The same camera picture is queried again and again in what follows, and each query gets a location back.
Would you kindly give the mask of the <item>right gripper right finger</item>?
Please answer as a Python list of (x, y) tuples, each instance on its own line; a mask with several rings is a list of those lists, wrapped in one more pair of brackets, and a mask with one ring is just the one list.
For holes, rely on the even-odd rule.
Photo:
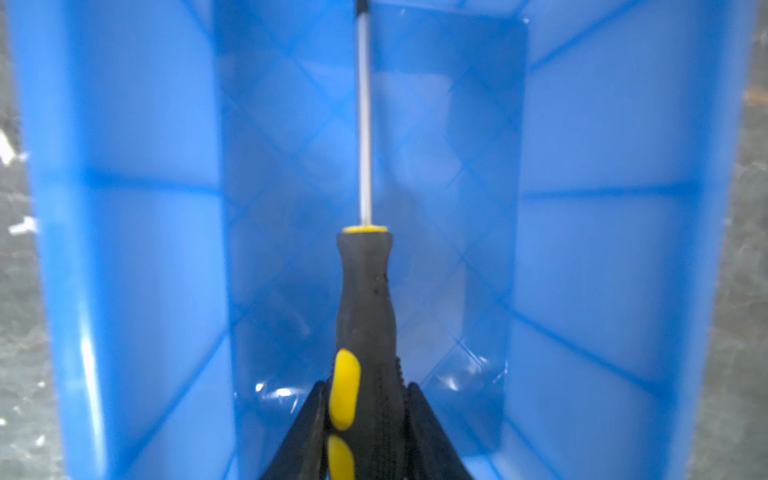
[(472, 480), (419, 385), (406, 395), (406, 478)]

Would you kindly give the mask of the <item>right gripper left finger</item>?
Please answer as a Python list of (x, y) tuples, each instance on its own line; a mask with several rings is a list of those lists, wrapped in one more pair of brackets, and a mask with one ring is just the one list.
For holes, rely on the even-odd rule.
[(261, 480), (320, 480), (328, 475), (328, 381), (317, 382)]

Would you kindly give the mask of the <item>black yellow screwdriver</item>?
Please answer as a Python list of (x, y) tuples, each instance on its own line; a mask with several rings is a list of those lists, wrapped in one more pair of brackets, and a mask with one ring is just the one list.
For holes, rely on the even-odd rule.
[(405, 476), (405, 399), (388, 264), (393, 237), (373, 221), (370, 4), (355, 4), (358, 224), (337, 237), (343, 269), (327, 441), (334, 479)]

